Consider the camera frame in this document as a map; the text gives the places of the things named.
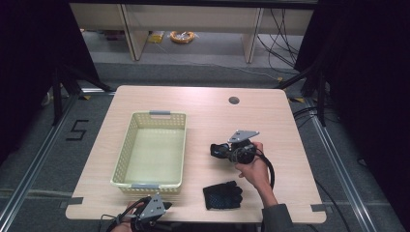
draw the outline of round hole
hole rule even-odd
[[[237,104],[237,103],[239,103],[239,99],[236,98],[236,97],[230,97],[230,98],[229,98],[229,102],[230,102],[231,104]]]

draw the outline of plastic basket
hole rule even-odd
[[[111,185],[122,192],[179,192],[182,184],[187,115],[133,113]]]

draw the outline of table top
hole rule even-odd
[[[229,98],[239,103],[232,104]],[[121,214],[130,201],[146,194],[128,195],[110,184],[131,116],[140,110],[187,113],[187,138],[183,181],[179,194],[161,193],[173,205],[160,218],[188,222],[260,222],[261,199],[255,188],[239,178],[227,159],[210,155],[210,145],[225,143],[236,130],[259,131],[252,138],[264,144],[266,157],[276,173],[275,194],[285,203],[295,223],[321,223],[325,212],[308,159],[283,91],[271,89],[121,86],[109,107],[89,159],[73,193],[82,203],[69,205],[68,218],[98,219]],[[243,189],[241,208],[208,211],[202,189],[236,181]]]

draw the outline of black curtain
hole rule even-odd
[[[325,78],[343,125],[410,231],[410,1],[355,1],[349,11]],[[297,69],[311,65],[335,20],[332,11],[314,15]]]
[[[0,1],[0,35],[1,163],[18,148],[56,68],[76,67],[99,78],[66,1]],[[65,77],[76,84],[76,76]]]

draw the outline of glove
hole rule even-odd
[[[241,207],[242,189],[235,181],[209,186],[203,189],[206,209],[236,209]]]

